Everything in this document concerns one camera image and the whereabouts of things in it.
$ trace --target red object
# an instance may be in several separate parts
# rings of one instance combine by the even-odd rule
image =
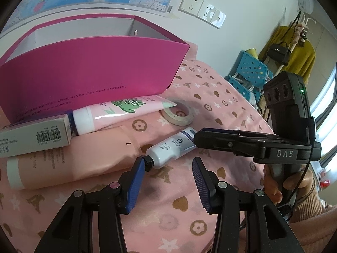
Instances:
[[[325,180],[320,182],[321,188],[328,187],[330,185],[330,180]]]

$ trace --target bed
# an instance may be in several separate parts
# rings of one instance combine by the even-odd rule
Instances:
[[[185,100],[194,110],[191,124],[203,127],[240,129],[272,133],[256,110],[223,77],[207,64],[195,60],[192,46],[171,87],[162,96]],[[8,124],[2,110],[0,126]],[[127,127],[146,151],[182,130],[166,121],[160,112],[120,123]],[[214,171],[237,189],[252,192],[263,186],[263,165],[232,153],[195,149],[167,166],[146,173],[135,209],[122,215],[126,245],[132,253],[206,252],[214,235],[216,215],[202,208],[191,165],[200,156],[208,170]],[[44,231],[60,207],[76,189],[93,192],[117,181],[114,172],[54,187],[14,191],[6,176],[6,159],[0,161],[0,222],[19,253],[33,253]],[[93,237],[97,251],[97,234]]]

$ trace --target finger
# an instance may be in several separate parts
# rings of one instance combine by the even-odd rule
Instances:
[[[278,183],[272,178],[271,175],[266,175],[264,182],[263,182],[265,193],[270,195],[275,195],[277,193],[278,189]]]
[[[290,176],[289,178],[287,178],[283,182],[283,187],[285,189],[288,189],[288,190],[293,190],[296,187],[298,181],[300,180],[302,174],[303,174],[303,172],[298,172],[298,173]],[[300,183],[299,188],[310,187],[310,189],[311,189],[312,182],[313,182],[312,172],[310,170],[308,170],[307,173],[305,174],[302,182]]]
[[[269,165],[265,165],[264,168],[263,168],[263,173],[264,175],[270,175],[270,168],[269,168]]]
[[[312,184],[311,186],[307,186],[307,187],[304,187],[304,188],[299,188],[297,190],[297,195],[296,195],[296,199],[299,199],[299,198],[302,198],[304,197],[305,195],[308,195],[310,190],[312,188]]]
[[[267,196],[271,199],[271,201],[275,204],[275,203],[280,203],[282,201],[282,193],[281,191],[277,191],[277,193],[275,195],[268,195]]]

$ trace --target pink cosmetic tube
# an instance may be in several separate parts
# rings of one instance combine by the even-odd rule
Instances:
[[[89,105],[73,111],[79,135],[101,130],[127,119],[154,111],[170,108],[176,104],[158,95]]]
[[[132,167],[140,147],[124,126],[74,137],[69,146],[9,157],[12,189],[37,189]]]

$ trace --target light switch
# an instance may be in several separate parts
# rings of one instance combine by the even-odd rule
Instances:
[[[203,1],[203,4],[200,7],[197,17],[206,21],[207,23],[210,23],[215,10],[216,9],[213,5],[209,4],[206,1]]]
[[[216,28],[221,28],[225,21],[226,15],[223,14],[220,10],[216,10],[212,16],[210,24],[215,26]]]

